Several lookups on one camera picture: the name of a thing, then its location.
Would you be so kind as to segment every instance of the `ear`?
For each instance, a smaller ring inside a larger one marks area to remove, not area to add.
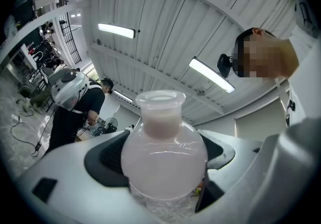
[[[253,32],[254,35],[259,35],[261,37],[265,36],[264,29],[254,28],[254,29],[252,29],[252,32]]]

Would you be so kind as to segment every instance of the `black t-shirt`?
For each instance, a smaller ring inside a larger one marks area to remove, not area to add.
[[[90,82],[90,85],[100,85],[99,83],[93,81]],[[83,97],[79,100],[75,106],[75,110],[82,111],[83,113],[93,110],[99,114],[102,104],[105,101],[104,92],[98,88],[89,89]]]

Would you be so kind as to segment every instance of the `black camera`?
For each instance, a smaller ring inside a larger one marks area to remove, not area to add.
[[[232,67],[231,63],[232,57],[227,56],[226,54],[221,54],[218,62],[217,67],[222,75],[222,77],[227,78],[230,73],[230,69]]]

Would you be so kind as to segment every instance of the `man in black shirt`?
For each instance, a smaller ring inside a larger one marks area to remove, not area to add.
[[[77,131],[83,126],[86,119],[90,125],[96,124],[96,119],[105,100],[105,94],[110,93],[114,84],[111,79],[106,78],[100,83],[92,81],[90,85],[99,85],[101,88],[94,87],[89,89],[76,104],[74,110],[83,112],[83,114],[68,111],[62,107],[56,109],[49,148],[46,153],[59,146],[73,143]]]

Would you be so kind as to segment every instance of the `man's hand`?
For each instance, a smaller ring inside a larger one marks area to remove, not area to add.
[[[95,125],[97,117],[98,117],[98,113],[93,110],[90,110],[87,115],[88,123],[92,126]]]

